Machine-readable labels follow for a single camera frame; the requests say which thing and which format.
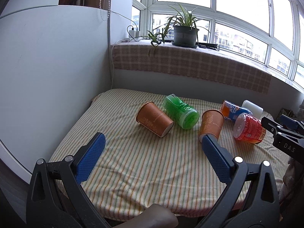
green bottle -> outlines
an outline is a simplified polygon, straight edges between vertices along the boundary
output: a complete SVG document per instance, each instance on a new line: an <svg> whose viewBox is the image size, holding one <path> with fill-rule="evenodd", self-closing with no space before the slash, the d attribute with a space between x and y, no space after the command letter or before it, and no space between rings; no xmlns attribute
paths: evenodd
<svg viewBox="0 0 304 228"><path fill-rule="evenodd" d="M196 109L180 100L174 94L165 97L163 107L183 129L192 128L200 118L200 114Z"/></svg>

bed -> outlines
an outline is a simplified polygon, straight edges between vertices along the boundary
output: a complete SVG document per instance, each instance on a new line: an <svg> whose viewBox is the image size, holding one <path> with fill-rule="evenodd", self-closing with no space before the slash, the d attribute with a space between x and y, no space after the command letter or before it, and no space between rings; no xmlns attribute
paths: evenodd
<svg viewBox="0 0 304 228"><path fill-rule="evenodd" d="M126 221L153 203L176 215L204 216L212 208L225 184L219 182L198 140L201 118L190 130L174 123L163 138L135 121L139 108L153 101L160 109L164 95L112 89L94 98L90 108L73 126L52 155L50 162L74 155L96 132L104 133L106 147L89 179L82 187L103 217ZM220 109L221 104L182 98L200 114ZM271 118L269 113L262 116ZM233 139L233 123L225 120L219 144L248 163L268 160L278 189L288 166L288 156L272 146L271 133L253 145ZM245 183L235 208L245 199Z"/></svg>

metal bolt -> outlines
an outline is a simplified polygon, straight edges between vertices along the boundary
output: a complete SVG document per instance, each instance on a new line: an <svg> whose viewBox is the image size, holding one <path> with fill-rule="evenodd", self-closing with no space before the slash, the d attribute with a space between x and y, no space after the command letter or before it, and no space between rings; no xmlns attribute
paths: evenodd
<svg viewBox="0 0 304 228"><path fill-rule="evenodd" d="M234 158L235 162L238 162L238 163L242 163L243 162L243 159L239 156L235 157Z"/></svg>
<svg viewBox="0 0 304 228"><path fill-rule="evenodd" d="M264 166L270 166L270 163L267 160L263 161Z"/></svg>
<svg viewBox="0 0 304 228"><path fill-rule="evenodd" d="M64 158L65 161L70 162L73 160L73 156L69 155Z"/></svg>
<svg viewBox="0 0 304 228"><path fill-rule="evenodd" d="M37 164L42 164L44 161L43 161L43 159L38 159L37 160Z"/></svg>

brown paper cup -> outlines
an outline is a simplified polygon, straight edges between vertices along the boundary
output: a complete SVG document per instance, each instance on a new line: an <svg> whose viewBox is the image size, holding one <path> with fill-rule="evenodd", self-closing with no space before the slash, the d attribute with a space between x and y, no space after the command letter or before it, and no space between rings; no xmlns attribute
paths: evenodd
<svg viewBox="0 0 304 228"><path fill-rule="evenodd" d="M173 121L163 113L153 102L145 103L136 115L136 121L146 128L164 137L173 126Z"/></svg>
<svg viewBox="0 0 304 228"><path fill-rule="evenodd" d="M202 124L199 132L199 140L202 142L202 138L206 134L212 134L219 139L219 134L224 123L224 116L218 110L208 110L202 115Z"/></svg>

white window frame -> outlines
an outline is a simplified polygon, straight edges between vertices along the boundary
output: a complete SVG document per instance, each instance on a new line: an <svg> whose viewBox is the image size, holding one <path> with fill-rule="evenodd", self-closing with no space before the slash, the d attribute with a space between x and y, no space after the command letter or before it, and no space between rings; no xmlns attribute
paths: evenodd
<svg viewBox="0 0 304 228"><path fill-rule="evenodd" d="M211 7L203 7L194 4L187 4L187 3L180 3L182 6L185 6L188 10L193 10L197 8L193 15L200 18L209 20L209 31L208 34L208 43L213 43L214 41L214 33L215 33L215 24L219 23L233 29L239 30L246 34L249 34L262 42L268 45L266 57L265 57L265 65L269 66L269 60L271 55L271 49L274 48L284 56L286 56L289 60L291 60L289 72L288 72L288 79L294 80L297 65L301 65L304 67L304 63L298 60L299 57L299 50L300 50L300 21L298 11L302 14L300 8L298 8L298 1L297 0L289 0L291 3L291 11L293 16L293 48L290 50L286 45L282 42L274 38L274 9L273 9L273 0L268 0L269 3L269 33L264 32L260 28L243 21L239 18L234 16L216 11L216 0L211 0ZM172 14L175 15L175 11L168 7L167 5L173 5L176 2L165 2L165 1L157 1L157 0L133 0L133 6L136 7L141 11L140 13L140 28L141 28L141 35L146 35L146 31L152 30L152 18L153 14ZM229 51L231 53L240 55L242 57L246 57L250 60L256 61L261 63L254 58L247 57L243 54L238 52ZM284 74L271 68L272 70L276 71L277 74L286 77Z"/></svg>

